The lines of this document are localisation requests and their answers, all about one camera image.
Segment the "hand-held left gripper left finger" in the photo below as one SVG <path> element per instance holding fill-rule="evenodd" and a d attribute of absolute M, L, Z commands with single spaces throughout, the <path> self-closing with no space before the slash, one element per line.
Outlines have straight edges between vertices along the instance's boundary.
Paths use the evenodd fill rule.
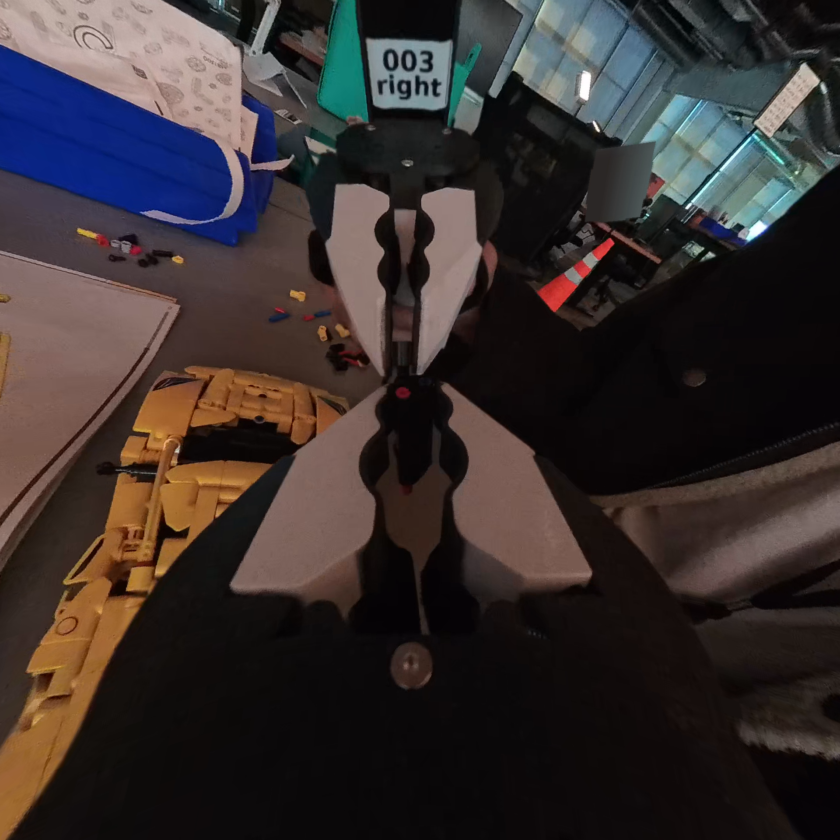
<path fill-rule="evenodd" d="M 378 388 L 287 460 L 233 593 L 329 602 L 362 632 L 421 631 L 413 557 L 390 537 L 377 487 L 391 465 L 386 396 Z"/>

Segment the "light grey hoodie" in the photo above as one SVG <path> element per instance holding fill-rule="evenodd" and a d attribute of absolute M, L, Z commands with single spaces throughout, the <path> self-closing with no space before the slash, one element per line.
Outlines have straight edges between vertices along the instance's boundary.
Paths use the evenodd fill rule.
<path fill-rule="evenodd" d="M 838 442 L 591 500 L 696 611 L 750 728 L 838 740 Z"/>

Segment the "orange traffic cone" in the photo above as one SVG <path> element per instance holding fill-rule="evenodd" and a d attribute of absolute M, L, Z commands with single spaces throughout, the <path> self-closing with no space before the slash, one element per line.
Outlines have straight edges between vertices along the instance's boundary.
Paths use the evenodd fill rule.
<path fill-rule="evenodd" d="M 603 258 L 614 246 L 614 239 L 607 238 L 604 242 L 593 248 L 593 251 L 585 255 L 571 268 L 552 279 L 549 283 L 539 289 L 538 295 L 545 305 L 556 313 L 565 302 L 578 290 L 580 284 L 593 270 L 598 267 Z"/>

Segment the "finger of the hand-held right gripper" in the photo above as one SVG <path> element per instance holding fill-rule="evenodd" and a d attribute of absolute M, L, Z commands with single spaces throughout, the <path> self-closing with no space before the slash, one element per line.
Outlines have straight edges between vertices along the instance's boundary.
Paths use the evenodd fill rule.
<path fill-rule="evenodd" d="M 326 248 L 334 285 L 353 335 L 380 377 L 392 372 L 392 262 L 395 241 L 390 197 L 366 184 L 335 187 Z"/>
<path fill-rule="evenodd" d="M 413 362 L 425 372 L 455 325 L 478 272 L 476 196 L 445 187 L 421 198 L 413 252 Z"/>

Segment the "background wooden table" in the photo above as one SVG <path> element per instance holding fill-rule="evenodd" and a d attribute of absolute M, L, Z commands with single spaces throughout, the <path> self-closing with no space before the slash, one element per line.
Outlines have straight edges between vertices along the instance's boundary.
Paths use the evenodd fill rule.
<path fill-rule="evenodd" d="M 619 245 L 621 248 L 625 250 L 631 250 L 636 254 L 645 257 L 648 261 L 654 263 L 655 265 L 660 265 L 663 260 L 660 258 L 654 251 L 652 251 L 647 246 L 640 244 L 634 238 L 630 238 L 619 232 L 614 227 L 611 227 L 605 223 L 597 223 L 597 222 L 590 222 L 587 223 L 593 227 L 593 229 L 597 229 L 601 233 L 603 233 L 607 238 L 611 238 L 614 244 Z"/>

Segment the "person's right hand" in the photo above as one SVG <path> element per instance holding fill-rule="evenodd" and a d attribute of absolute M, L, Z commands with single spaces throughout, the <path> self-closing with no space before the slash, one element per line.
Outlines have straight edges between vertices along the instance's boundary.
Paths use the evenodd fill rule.
<path fill-rule="evenodd" d="M 482 313 L 482 306 L 475 306 L 464 312 L 461 312 L 455 320 L 450 331 L 450 339 L 453 342 L 459 342 L 467 349 L 471 349 L 476 341 L 478 328 L 480 325 L 480 318 Z"/>

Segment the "black fleece-lined jacket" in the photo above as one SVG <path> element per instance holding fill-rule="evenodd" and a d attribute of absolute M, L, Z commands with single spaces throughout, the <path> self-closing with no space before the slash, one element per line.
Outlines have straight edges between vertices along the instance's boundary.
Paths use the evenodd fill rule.
<path fill-rule="evenodd" d="M 592 496 L 838 442 L 838 235 L 835 168 L 753 241 L 645 290 L 668 290 L 650 342 L 668 379 L 650 404 L 531 448 Z"/>

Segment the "grey desk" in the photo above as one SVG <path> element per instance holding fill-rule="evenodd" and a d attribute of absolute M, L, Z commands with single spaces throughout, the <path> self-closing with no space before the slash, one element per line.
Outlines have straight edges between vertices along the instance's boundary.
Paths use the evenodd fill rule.
<path fill-rule="evenodd" d="M 77 227 L 111 238 L 137 235 L 144 248 L 171 250 L 185 264 L 141 268 L 132 261 L 111 263 L 107 250 L 76 236 Z M 2 173 L 2 250 L 149 289 L 176 299 L 181 307 L 150 368 L 90 438 L 3 569 L 2 738 L 23 709 L 30 688 L 26 667 L 51 624 L 61 582 L 106 521 L 114 479 L 97 476 L 96 466 L 117 458 L 158 374 L 190 364 L 264 372 L 321 387 L 352 404 L 376 387 L 372 369 L 336 374 L 318 349 L 306 348 L 288 327 L 266 322 L 292 288 L 329 293 L 309 273 L 311 228 L 304 192 L 280 178 L 257 232 L 228 247 Z"/>

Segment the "open instruction booklet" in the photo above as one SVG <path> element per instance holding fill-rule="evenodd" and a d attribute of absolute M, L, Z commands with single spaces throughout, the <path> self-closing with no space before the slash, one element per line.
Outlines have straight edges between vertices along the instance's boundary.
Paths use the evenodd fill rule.
<path fill-rule="evenodd" d="M 1 565 L 132 391 L 180 306 L 3 251 Z"/>

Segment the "yellow brick car model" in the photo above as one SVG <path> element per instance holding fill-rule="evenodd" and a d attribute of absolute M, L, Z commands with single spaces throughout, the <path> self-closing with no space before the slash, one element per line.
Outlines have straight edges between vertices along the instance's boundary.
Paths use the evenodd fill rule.
<path fill-rule="evenodd" d="M 64 759 L 102 674 L 142 604 L 184 550 L 270 466 L 350 410 L 323 389 L 193 365 L 158 377 L 116 464 L 104 530 L 64 578 L 32 654 L 33 684 L 1 752 L 9 838 Z"/>

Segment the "hanging white sign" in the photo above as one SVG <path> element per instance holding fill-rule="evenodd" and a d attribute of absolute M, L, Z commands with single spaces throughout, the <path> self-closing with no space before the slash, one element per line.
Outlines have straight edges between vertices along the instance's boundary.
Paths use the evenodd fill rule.
<path fill-rule="evenodd" d="M 791 79 L 783 85 L 753 120 L 754 129 L 767 138 L 773 137 L 820 84 L 819 76 L 806 62 L 802 62 Z"/>

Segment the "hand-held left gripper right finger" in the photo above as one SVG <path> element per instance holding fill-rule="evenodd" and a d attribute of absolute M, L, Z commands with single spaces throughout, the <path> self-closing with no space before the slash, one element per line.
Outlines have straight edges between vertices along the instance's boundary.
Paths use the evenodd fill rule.
<path fill-rule="evenodd" d="M 592 567 L 532 448 L 449 385 L 436 412 L 446 485 L 420 574 L 428 629 L 473 632 L 493 603 L 587 587 Z"/>

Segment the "person's right forearm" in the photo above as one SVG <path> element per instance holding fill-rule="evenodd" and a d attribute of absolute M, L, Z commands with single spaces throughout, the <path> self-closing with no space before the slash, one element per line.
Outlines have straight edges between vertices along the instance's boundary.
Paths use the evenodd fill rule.
<path fill-rule="evenodd" d="M 481 300 L 471 349 L 449 341 L 440 378 L 530 447 L 549 453 L 560 430 L 625 418 L 662 389 L 650 342 L 669 307 L 665 287 L 646 290 L 595 326 L 551 312 L 524 279 L 496 269 Z"/>

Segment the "blue plastic bin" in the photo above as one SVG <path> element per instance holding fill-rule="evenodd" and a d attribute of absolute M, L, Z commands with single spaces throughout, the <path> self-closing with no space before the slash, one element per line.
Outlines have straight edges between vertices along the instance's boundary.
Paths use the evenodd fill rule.
<path fill-rule="evenodd" d="M 257 117 L 254 161 L 3 46 L 1 168 L 235 246 L 257 230 L 280 164 L 270 110 L 241 100 Z"/>

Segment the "black brick assembly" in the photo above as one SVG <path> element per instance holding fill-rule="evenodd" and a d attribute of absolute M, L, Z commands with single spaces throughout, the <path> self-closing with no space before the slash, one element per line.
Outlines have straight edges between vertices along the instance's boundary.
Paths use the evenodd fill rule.
<path fill-rule="evenodd" d="M 426 377 L 400 374 L 385 394 L 383 417 L 394 435 L 397 479 L 406 495 L 432 463 L 437 407 L 437 387 Z"/>

